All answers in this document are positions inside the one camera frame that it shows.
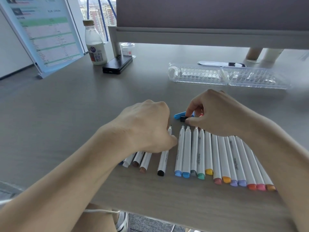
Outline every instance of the white pen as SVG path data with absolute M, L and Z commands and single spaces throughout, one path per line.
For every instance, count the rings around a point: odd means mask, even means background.
M 240 185 L 242 187 L 246 187 L 247 186 L 246 176 L 245 176 L 245 172 L 243 170 L 243 165 L 241 163 L 241 159 L 240 159 L 240 156 L 239 156 L 235 137 L 229 136 L 229 141 L 230 141 L 230 148 L 231 148 L 231 151 L 232 151 L 233 162 L 234 162 L 234 167 L 235 167 L 235 171 L 236 171 L 238 185 Z
M 184 146 L 184 126 L 181 127 L 179 132 L 178 150 L 175 164 L 175 175 L 178 177 L 181 177 L 182 175 L 183 146 Z
M 195 127 L 192 135 L 191 143 L 191 171 L 194 176 L 197 175 L 197 151 L 198 151 L 198 128 Z
M 124 167 L 129 167 L 129 165 L 131 164 L 134 156 L 135 156 L 136 153 L 133 153 L 132 155 L 130 155 L 129 157 L 125 158 L 125 160 L 123 161 L 123 165 Z
M 230 167 L 229 167 L 229 161 L 227 159 L 224 137 L 221 136 L 217 137 L 218 137 L 222 180 L 224 183 L 231 183 Z
M 191 168 L 191 130 L 187 126 L 184 132 L 184 145 L 183 145 L 183 161 L 182 161 L 182 176 L 184 178 L 190 177 Z
M 222 184 L 221 166 L 219 158 L 219 147 L 218 138 L 216 135 L 211 135 L 211 146 L 213 154 L 213 165 L 214 165 L 214 183 L 217 185 Z
M 264 167 L 261 165 L 260 161 L 257 159 L 256 156 L 255 157 L 255 160 L 257 161 L 257 165 L 261 171 L 261 174 L 262 174 L 262 177 L 264 179 L 264 183 L 266 185 L 266 188 L 268 191 L 275 191 L 276 190 L 276 187 L 274 186 L 272 180 L 270 179 L 270 177 L 268 176 L 267 172 L 265 171 Z
M 232 156 L 232 151 L 230 147 L 230 141 L 228 137 L 224 137 L 224 142 L 225 142 L 225 147 L 226 147 L 226 154 L 227 154 L 227 160 L 229 162 L 229 167 L 230 167 L 230 174 L 231 174 L 231 186 L 238 186 L 237 184 L 237 175 L 235 171 L 235 166 L 233 162 L 233 156 Z
M 170 125 L 170 127 L 168 128 L 168 133 L 172 135 L 172 125 Z M 158 167 L 158 176 L 163 177 L 165 174 L 166 164 L 168 162 L 168 151 L 169 150 L 162 151 L 161 153 L 160 163 Z
M 249 164 L 248 157 L 246 155 L 245 147 L 243 146 L 243 141 L 239 137 L 235 137 L 236 144 L 239 152 L 239 156 L 241 159 L 241 163 L 243 165 L 243 171 L 245 172 L 247 187 L 250 190 L 255 191 L 257 189 L 257 183 L 254 179 L 252 169 Z
M 200 129 L 198 135 L 197 178 L 205 179 L 205 133 L 203 129 Z
M 150 158 L 151 158 L 151 154 L 152 153 L 145 152 L 144 158 L 143 158 L 143 160 L 141 162 L 141 166 L 139 168 L 139 171 L 141 173 L 146 173 L 148 165 L 149 165 L 149 161 L 150 161 Z
M 142 158 L 144 156 L 144 153 L 145 153 L 144 151 L 139 151 L 139 152 L 136 153 L 136 155 L 134 157 L 134 160 L 133 160 L 133 163 L 132 163 L 132 165 L 134 167 L 138 167 L 139 166 L 139 164 L 141 163 L 141 160 L 142 160 Z
M 248 147 L 248 145 L 244 141 L 243 141 L 243 146 L 245 148 L 245 151 L 246 151 L 246 154 L 249 160 L 249 164 L 253 172 L 254 179 L 257 183 L 257 189 L 260 191 L 266 191 L 263 177 L 261 175 L 260 169 L 257 165 L 257 161 L 255 160 L 252 150 L 250 149 L 250 147 Z
M 212 148 L 211 148 L 211 134 L 205 131 L 205 173 L 207 175 L 214 174 L 212 164 Z

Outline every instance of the window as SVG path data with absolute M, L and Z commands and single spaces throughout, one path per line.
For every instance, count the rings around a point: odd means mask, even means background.
M 80 10 L 83 14 L 83 18 L 87 19 L 87 0 L 78 0 L 79 1 L 79 7 Z M 114 8 L 115 13 L 116 12 L 116 0 L 110 0 L 112 7 Z M 116 18 L 114 16 L 114 13 L 112 11 L 112 8 L 110 7 L 109 3 L 107 0 L 100 0 L 101 6 L 102 6 L 102 13 L 103 13 L 103 18 L 105 21 L 106 25 L 106 32 L 109 37 L 109 32 L 108 32 L 108 27 L 107 26 L 113 26 L 116 25 Z M 101 10 L 100 6 L 98 3 L 98 0 L 89 0 L 89 19 L 92 19 L 95 23 L 95 28 L 100 34 L 100 36 L 103 38 L 104 41 L 107 41 L 106 38 L 106 32 L 104 29 L 104 24 L 102 20 L 102 15 L 101 15 Z

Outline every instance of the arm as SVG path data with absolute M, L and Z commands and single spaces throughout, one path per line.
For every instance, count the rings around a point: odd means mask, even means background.
M 2 231 L 71 231 L 112 169 L 139 150 L 177 144 L 167 132 L 163 102 L 133 105 L 102 126 L 81 148 L 0 211 Z
M 186 122 L 219 136 L 239 136 L 252 149 L 287 204 L 300 232 L 309 230 L 309 152 L 276 123 L 224 92 L 207 90 L 195 97 Z

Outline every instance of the hand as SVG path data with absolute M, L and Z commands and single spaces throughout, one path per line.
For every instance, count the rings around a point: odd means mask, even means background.
M 177 138 L 167 132 L 169 117 L 165 102 L 147 100 L 125 108 L 111 123 L 127 131 L 134 151 L 158 153 L 177 144 Z
M 252 130 L 254 111 L 240 104 L 223 91 L 206 90 L 190 102 L 186 123 L 218 136 L 241 136 Z

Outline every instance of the floor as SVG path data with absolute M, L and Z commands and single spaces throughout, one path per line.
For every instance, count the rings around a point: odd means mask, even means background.
M 10 77 L 0 79 L 0 103 L 4 99 L 14 96 L 23 89 L 38 82 L 40 79 L 37 77 L 37 73 L 36 67 L 33 66 Z M 18 186 L 7 185 L 0 181 L 0 200 L 14 197 L 22 190 Z M 129 232 L 170 232 L 172 228 L 172 224 L 134 214 L 129 215 Z M 173 229 L 173 232 L 184 231 L 185 229 L 179 226 L 175 226 Z

